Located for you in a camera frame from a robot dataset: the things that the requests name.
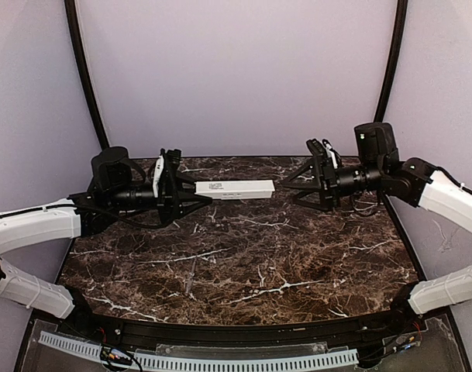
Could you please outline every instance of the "white zip tie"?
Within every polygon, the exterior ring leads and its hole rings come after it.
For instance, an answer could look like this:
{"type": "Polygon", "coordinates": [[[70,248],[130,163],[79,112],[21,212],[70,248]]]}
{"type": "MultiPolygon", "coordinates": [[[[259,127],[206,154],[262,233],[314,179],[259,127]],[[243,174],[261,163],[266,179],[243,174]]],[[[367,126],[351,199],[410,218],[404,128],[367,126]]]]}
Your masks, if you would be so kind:
{"type": "Polygon", "coordinates": [[[31,306],[33,306],[33,303],[37,300],[37,298],[41,295],[41,283],[40,280],[34,276],[34,279],[36,279],[36,284],[37,284],[37,293],[34,296],[34,298],[31,300],[29,304],[26,305],[26,308],[29,309],[31,306]]]}

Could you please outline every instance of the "white box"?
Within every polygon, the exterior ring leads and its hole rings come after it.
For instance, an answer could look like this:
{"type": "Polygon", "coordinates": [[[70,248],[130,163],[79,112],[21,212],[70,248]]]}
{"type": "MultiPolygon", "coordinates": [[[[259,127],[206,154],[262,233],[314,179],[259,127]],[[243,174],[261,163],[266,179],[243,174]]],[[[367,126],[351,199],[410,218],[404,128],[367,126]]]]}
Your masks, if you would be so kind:
{"type": "Polygon", "coordinates": [[[271,198],[275,191],[272,180],[196,182],[196,194],[212,199],[239,200],[271,198]]]}

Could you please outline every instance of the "black cable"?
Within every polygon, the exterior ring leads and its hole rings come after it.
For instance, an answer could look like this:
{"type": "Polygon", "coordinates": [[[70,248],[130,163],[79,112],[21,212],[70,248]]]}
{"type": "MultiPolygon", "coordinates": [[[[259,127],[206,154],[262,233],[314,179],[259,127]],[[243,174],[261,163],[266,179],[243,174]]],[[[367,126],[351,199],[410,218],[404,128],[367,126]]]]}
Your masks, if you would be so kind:
{"type": "Polygon", "coordinates": [[[378,358],[362,359],[361,361],[362,361],[362,362],[377,362],[377,361],[380,362],[380,361],[383,360],[385,357],[388,357],[388,356],[390,356],[390,355],[392,355],[392,354],[394,354],[394,353],[395,353],[395,351],[394,351],[394,350],[391,350],[391,351],[389,351],[388,353],[386,353],[386,354],[384,354],[384,355],[382,355],[382,356],[379,356],[378,358]]]}
{"type": "Polygon", "coordinates": [[[450,172],[448,172],[447,170],[445,170],[444,168],[442,167],[437,167],[436,168],[438,171],[441,171],[444,173],[444,175],[446,177],[448,177],[450,179],[451,182],[453,182],[458,188],[461,188],[463,191],[467,192],[468,194],[472,195],[472,190],[467,188],[467,187],[461,187],[461,183],[458,182],[452,175],[450,172]]]}
{"type": "Polygon", "coordinates": [[[385,110],[388,106],[389,96],[391,95],[392,84],[398,66],[399,52],[401,50],[401,41],[403,31],[405,30],[406,12],[408,9],[408,0],[398,0],[396,8],[396,18],[394,20],[394,29],[392,31],[391,48],[389,50],[388,64],[385,68],[384,82],[382,83],[381,95],[378,99],[377,111],[374,121],[384,121],[385,110]]]}
{"type": "Polygon", "coordinates": [[[110,363],[109,360],[106,360],[106,369],[107,370],[110,370],[111,372],[120,372],[123,370],[123,368],[118,368],[118,367],[114,367],[113,364],[110,363]]]}
{"type": "Polygon", "coordinates": [[[367,358],[370,358],[372,357],[373,355],[375,355],[376,353],[378,353],[379,351],[382,351],[384,350],[386,347],[390,346],[392,343],[394,343],[399,337],[402,336],[403,333],[405,333],[406,331],[408,331],[409,329],[409,326],[407,326],[405,329],[403,329],[399,334],[397,334],[391,341],[389,341],[388,343],[386,343],[385,345],[383,345],[382,347],[380,347],[379,349],[375,350],[374,352],[360,358],[360,360],[365,360],[365,361],[369,361],[367,358]]]}
{"type": "Polygon", "coordinates": [[[171,223],[170,220],[169,220],[169,221],[167,221],[165,223],[161,223],[159,225],[145,225],[143,223],[138,223],[138,222],[131,221],[129,219],[121,217],[120,215],[116,215],[115,213],[107,211],[106,209],[103,209],[103,208],[92,207],[90,205],[79,205],[79,204],[52,204],[52,205],[47,205],[46,207],[28,208],[28,209],[23,209],[21,211],[5,213],[4,215],[0,215],[0,219],[7,218],[7,217],[13,217],[14,215],[23,215],[25,213],[38,212],[38,211],[43,211],[44,209],[55,209],[55,208],[76,208],[77,210],[80,209],[82,211],[100,213],[102,215],[107,215],[108,217],[111,217],[111,218],[113,218],[117,221],[124,222],[128,225],[134,226],[138,229],[162,229],[163,227],[167,227],[171,223]]]}
{"type": "MultiPolygon", "coordinates": [[[[77,331],[72,325],[70,325],[70,324],[68,324],[68,323],[66,323],[66,322],[64,322],[64,323],[62,323],[62,324],[64,324],[64,325],[67,326],[68,328],[70,328],[72,331],[76,332],[76,333],[77,333],[80,337],[82,337],[83,339],[87,339],[87,340],[89,340],[89,341],[94,342],[93,339],[90,339],[88,336],[86,336],[86,335],[84,335],[83,333],[77,331]]],[[[111,349],[115,349],[115,350],[119,351],[120,353],[124,353],[125,355],[127,355],[127,356],[131,359],[132,362],[134,362],[134,363],[137,365],[137,367],[140,369],[140,372],[143,372],[143,366],[141,365],[141,363],[140,363],[131,353],[129,353],[128,351],[122,350],[122,349],[120,349],[120,348],[118,348],[118,347],[116,347],[116,346],[110,345],[109,343],[105,343],[105,342],[101,342],[100,345],[109,347],[109,348],[111,348],[111,349]]]]}

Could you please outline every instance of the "dark brown marble surface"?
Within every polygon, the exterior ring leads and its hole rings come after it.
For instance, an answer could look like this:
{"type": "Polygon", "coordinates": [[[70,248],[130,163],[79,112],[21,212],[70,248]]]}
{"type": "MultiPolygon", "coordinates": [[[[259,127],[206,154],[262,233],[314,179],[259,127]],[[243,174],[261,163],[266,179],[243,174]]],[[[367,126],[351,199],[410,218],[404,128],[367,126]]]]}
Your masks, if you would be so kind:
{"type": "Polygon", "coordinates": [[[116,223],[77,239],[60,284],[81,289],[98,314],[181,324],[285,324],[388,309],[416,275],[385,208],[373,195],[359,205],[377,209],[369,218],[346,198],[333,213],[291,204],[295,191],[279,181],[304,160],[184,159],[180,170],[198,180],[271,179],[276,191],[214,201],[162,230],[116,223]]]}

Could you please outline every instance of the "curved black pole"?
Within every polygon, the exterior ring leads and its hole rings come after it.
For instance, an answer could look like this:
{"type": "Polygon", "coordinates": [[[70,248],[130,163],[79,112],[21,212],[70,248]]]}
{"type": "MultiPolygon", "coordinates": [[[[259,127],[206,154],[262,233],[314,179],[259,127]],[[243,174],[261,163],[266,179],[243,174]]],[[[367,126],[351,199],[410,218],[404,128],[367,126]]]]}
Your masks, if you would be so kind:
{"type": "Polygon", "coordinates": [[[91,84],[89,76],[88,64],[84,55],[84,47],[82,46],[81,31],[79,29],[79,20],[77,9],[75,8],[75,0],[64,0],[65,10],[67,12],[68,30],[71,34],[72,47],[74,48],[75,61],[78,66],[79,76],[81,77],[82,89],[88,103],[91,120],[95,127],[96,136],[102,150],[110,147],[109,139],[106,136],[105,127],[103,126],[102,117],[99,114],[98,104],[96,102],[95,92],[91,84]]]}
{"type": "Polygon", "coordinates": [[[396,67],[398,66],[399,51],[401,49],[401,41],[403,31],[405,30],[406,11],[408,9],[408,0],[398,0],[398,8],[396,9],[396,18],[394,21],[394,31],[392,32],[391,49],[389,50],[388,65],[385,68],[384,83],[382,84],[381,96],[378,99],[377,111],[375,112],[374,121],[384,121],[385,110],[388,106],[389,95],[391,95],[392,83],[396,67]]]}

